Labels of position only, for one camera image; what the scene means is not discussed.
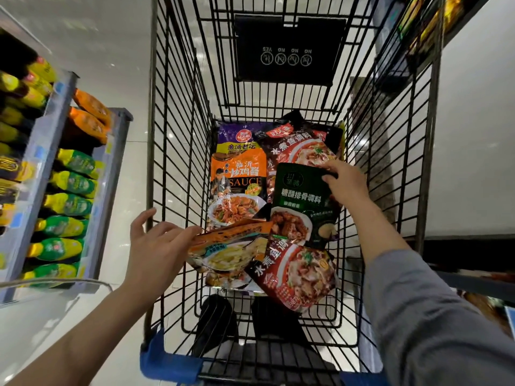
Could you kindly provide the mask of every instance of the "shopping cart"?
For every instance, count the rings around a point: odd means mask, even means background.
[[[443,0],[425,3],[441,8]],[[385,0],[153,0],[148,207],[158,208],[154,222],[206,227],[209,158],[216,148],[220,121],[273,121],[300,109],[306,120],[315,123],[338,126],[344,122],[344,158],[363,168],[371,198],[421,251],[443,19],[438,19],[434,46],[423,59],[415,51],[406,63],[402,54],[410,45],[418,49],[420,27],[436,11],[429,9],[414,19],[406,45],[406,39],[399,40],[397,31],[391,29],[410,13],[399,9],[396,0],[386,4]],[[333,35],[337,40],[331,50],[334,63],[324,73],[307,72],[309,63],[323,54],[304,51],[309,57],[302,60],[274,54],[280,49],[263,48],[261,64],[275,62],[277,67],[303,62],[290,65],[306,66],[306,72],[279,73],[275,82],[267,76],[262,76],[261,82],[249,81],[252,77],[242,76],[263,70],[259,63],[254,69],[245,68],[247,54],[238,51],[236,30],[242,16],[276,23],[280,19],[281,26],[291,29],[306,21],[342,27]],[[385,32],[388,35],[380,38]],[[330,35],[327,31],[315,34],[320,40]],[[380,39],[383,45],[378,48]],[[303,83],[292,82],[296,79]],[[156,310],[147,313],[141,348],[144,375],[186,384],[200,380],[287,384],[287,372],[296,372],[301,382],[302,374],[310,373],[341,375],[346,384],[354,384],[352,374],[380,373],[382,363],[362,301],[363,259],[355,225],[345,209],[337,228],[339,240],[328,249],[335,257],[342,286],[300,316],[312,347],[333,363],[334,369],[314,368],[310,363],[293,368],[285,362],[250,363],[244,358],[228,359],[218,350],[210,358],[194,357],[200,307],[213,293],[231,303],[240,344],[272,340],[255,337],[253,296],[207,287],[203,276],[186,265],[156,302]],[[236,376],[228,371],[234,366],[239,370]],[[246,366],[255,369],[250,377],[242,371]],[[277,370],[284,371],[283,378],[274,378]]]

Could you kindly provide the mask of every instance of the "fried chicken sauce packet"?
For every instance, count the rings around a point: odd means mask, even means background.
[[[335,223],[341,206],[322,180],[328,173],[300,164],[277,165],[271,233],[316,249],[336,239]]]
[[[270,235],[263,256],[245,271],[271,298],[288,309],[304,312],[336,287],[335,267],[325,250]]]
[[[271,222],[244,219],[215,232],[195,237],[186,261],[199,273],[208,273],[208,283],[222,288],[242,288],[250,278],[244,268],[254,258],[263,258]]]
[[[255,148],[211,157],[209,230],[252,218],[266,204],[266,155]]]
[[[247,149],[259,148],[252,133],[269,127],[271,123],[253,122],[248,124],[222,123],[218,129],[217,153],[241,153]]]
[[[274,194],[277,164],[280,162],[295,162],[297,164],[320,166],[336,155],[322,142],[320,137],[313,134],[312,129],[303,125],[298,117],[285,115],[269,130],[254,133],[254,140],[265,151],[267,157],[267,196],[272,201]]]

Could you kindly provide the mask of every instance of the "hand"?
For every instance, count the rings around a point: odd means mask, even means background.
[[[120,287],[131,291],[133,298],[147,307],[174,281],[193,238],[202,232],[198,226],[183,229],[170,222],[159,222],[145,233],[143,225],[155,213],[152,207],[131,224],[129,264]]]
[[[322,180],[329,185],[336,200],[348,210],[351,211],[363,201],[370,201],[367,177],[359,168],[340,160],[324,162],[321,167],[338,174],[338,179],[331,175],[324,175]]]

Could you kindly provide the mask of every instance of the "green bottle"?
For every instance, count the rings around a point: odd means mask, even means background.
[[[93,200],[61,192],[59,194],[45,195],[43,207],[49,208],[57,214],[85,217],[91,213]]]
[[[23,280],[35,279],[38,277],[58,278],[58,279],[71,279],[77,276],[79,270],[80,261],[74,262],[73,264],[45,264],[43,266],[37,266],[32,271],[25,272],[22,276]],[[32,284],[32,287],[53,287],[60,285],[61,283],[40,283]]]
[[[36,257],[44,261],[59,261],[77,256],[82,252],[84,240],[69,238],[47,238],[29,246],[27,257]]]
[[[72,217],[55,215],[47,219],[38,219],[35,232],[43,232],[51,237],[76,237],[86,233],[87,219],[78,220]]]
[[[98,179],[104,168],[102,161],[95,161],[92,156],[72,149],[59,149],[57,161],[61,162],[65,168],[88,175],[92,179]]]
[[[83,195],[88,199],[95,196],[97,182],[70,171],[52,172],[50,183],[64,191]]]

